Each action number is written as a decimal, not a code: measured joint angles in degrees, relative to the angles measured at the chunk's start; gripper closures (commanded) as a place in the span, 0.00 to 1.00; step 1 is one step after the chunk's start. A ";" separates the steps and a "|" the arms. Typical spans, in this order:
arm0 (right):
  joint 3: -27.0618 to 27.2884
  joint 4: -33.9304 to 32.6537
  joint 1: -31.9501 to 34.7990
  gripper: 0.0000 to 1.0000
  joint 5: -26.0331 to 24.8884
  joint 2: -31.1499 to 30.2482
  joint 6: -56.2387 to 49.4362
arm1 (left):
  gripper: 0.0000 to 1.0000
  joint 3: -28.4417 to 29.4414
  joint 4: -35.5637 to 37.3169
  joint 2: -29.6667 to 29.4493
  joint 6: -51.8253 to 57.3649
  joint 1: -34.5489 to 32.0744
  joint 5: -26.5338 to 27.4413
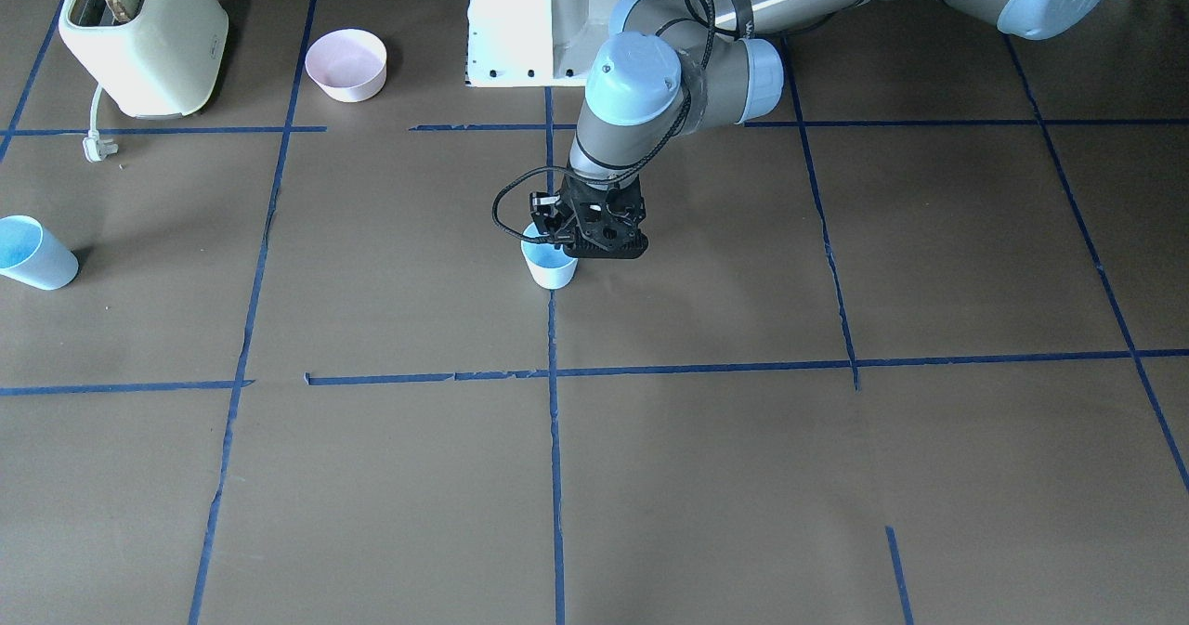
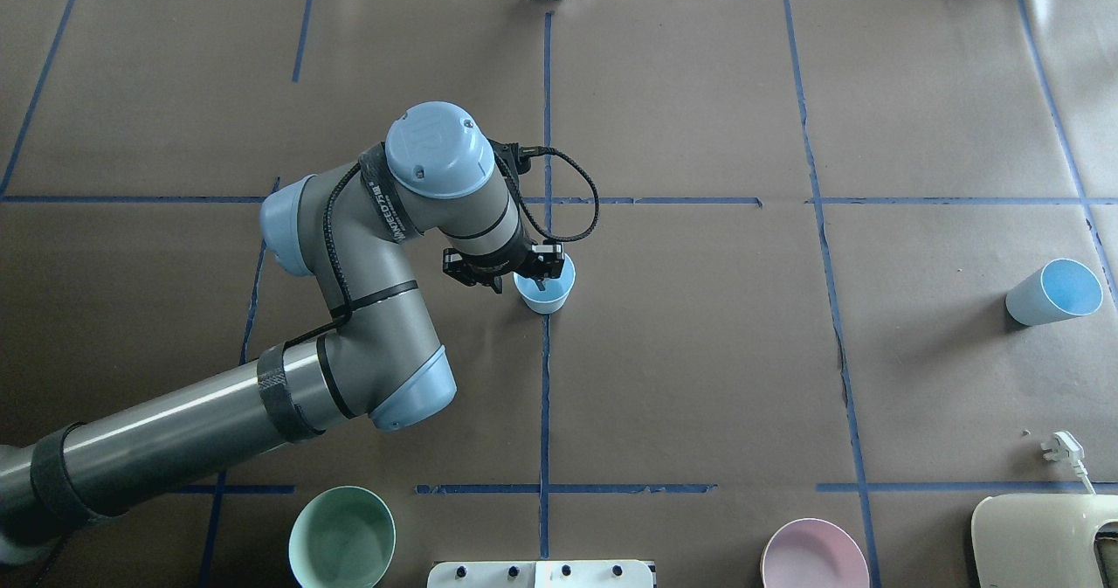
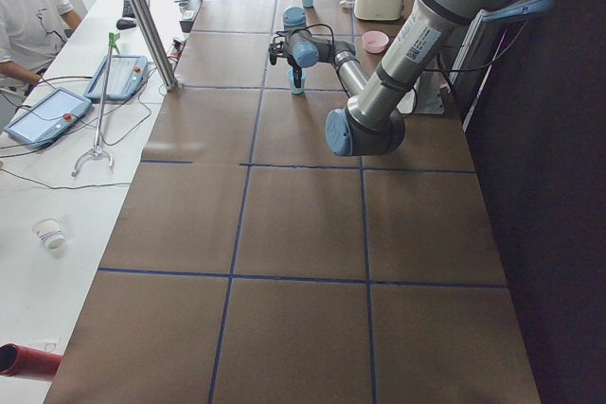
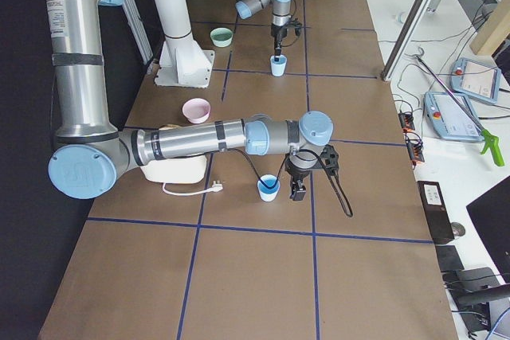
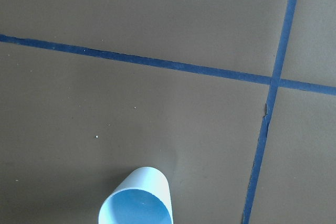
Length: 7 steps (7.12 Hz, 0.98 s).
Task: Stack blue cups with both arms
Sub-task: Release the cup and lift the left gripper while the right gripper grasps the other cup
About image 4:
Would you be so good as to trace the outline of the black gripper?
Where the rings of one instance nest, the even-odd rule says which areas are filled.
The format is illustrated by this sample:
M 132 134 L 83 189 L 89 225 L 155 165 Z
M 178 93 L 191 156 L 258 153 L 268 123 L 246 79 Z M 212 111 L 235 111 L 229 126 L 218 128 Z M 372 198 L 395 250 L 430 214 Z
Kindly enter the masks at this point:
M 302 201 L 306 195 L 306 186 L 304 179 L 313 171 L 317 170 L 318 165 L 315 164 L 311 168 L 301 168 L 290 160 L 285 162 L 285 171 L 290 176 L 290 195 L 291 200 Z
M 271 36 L 273 39 L 274 56 L 281 56 L 282 41 L 288 36 L 287 25 L 271 25 Z

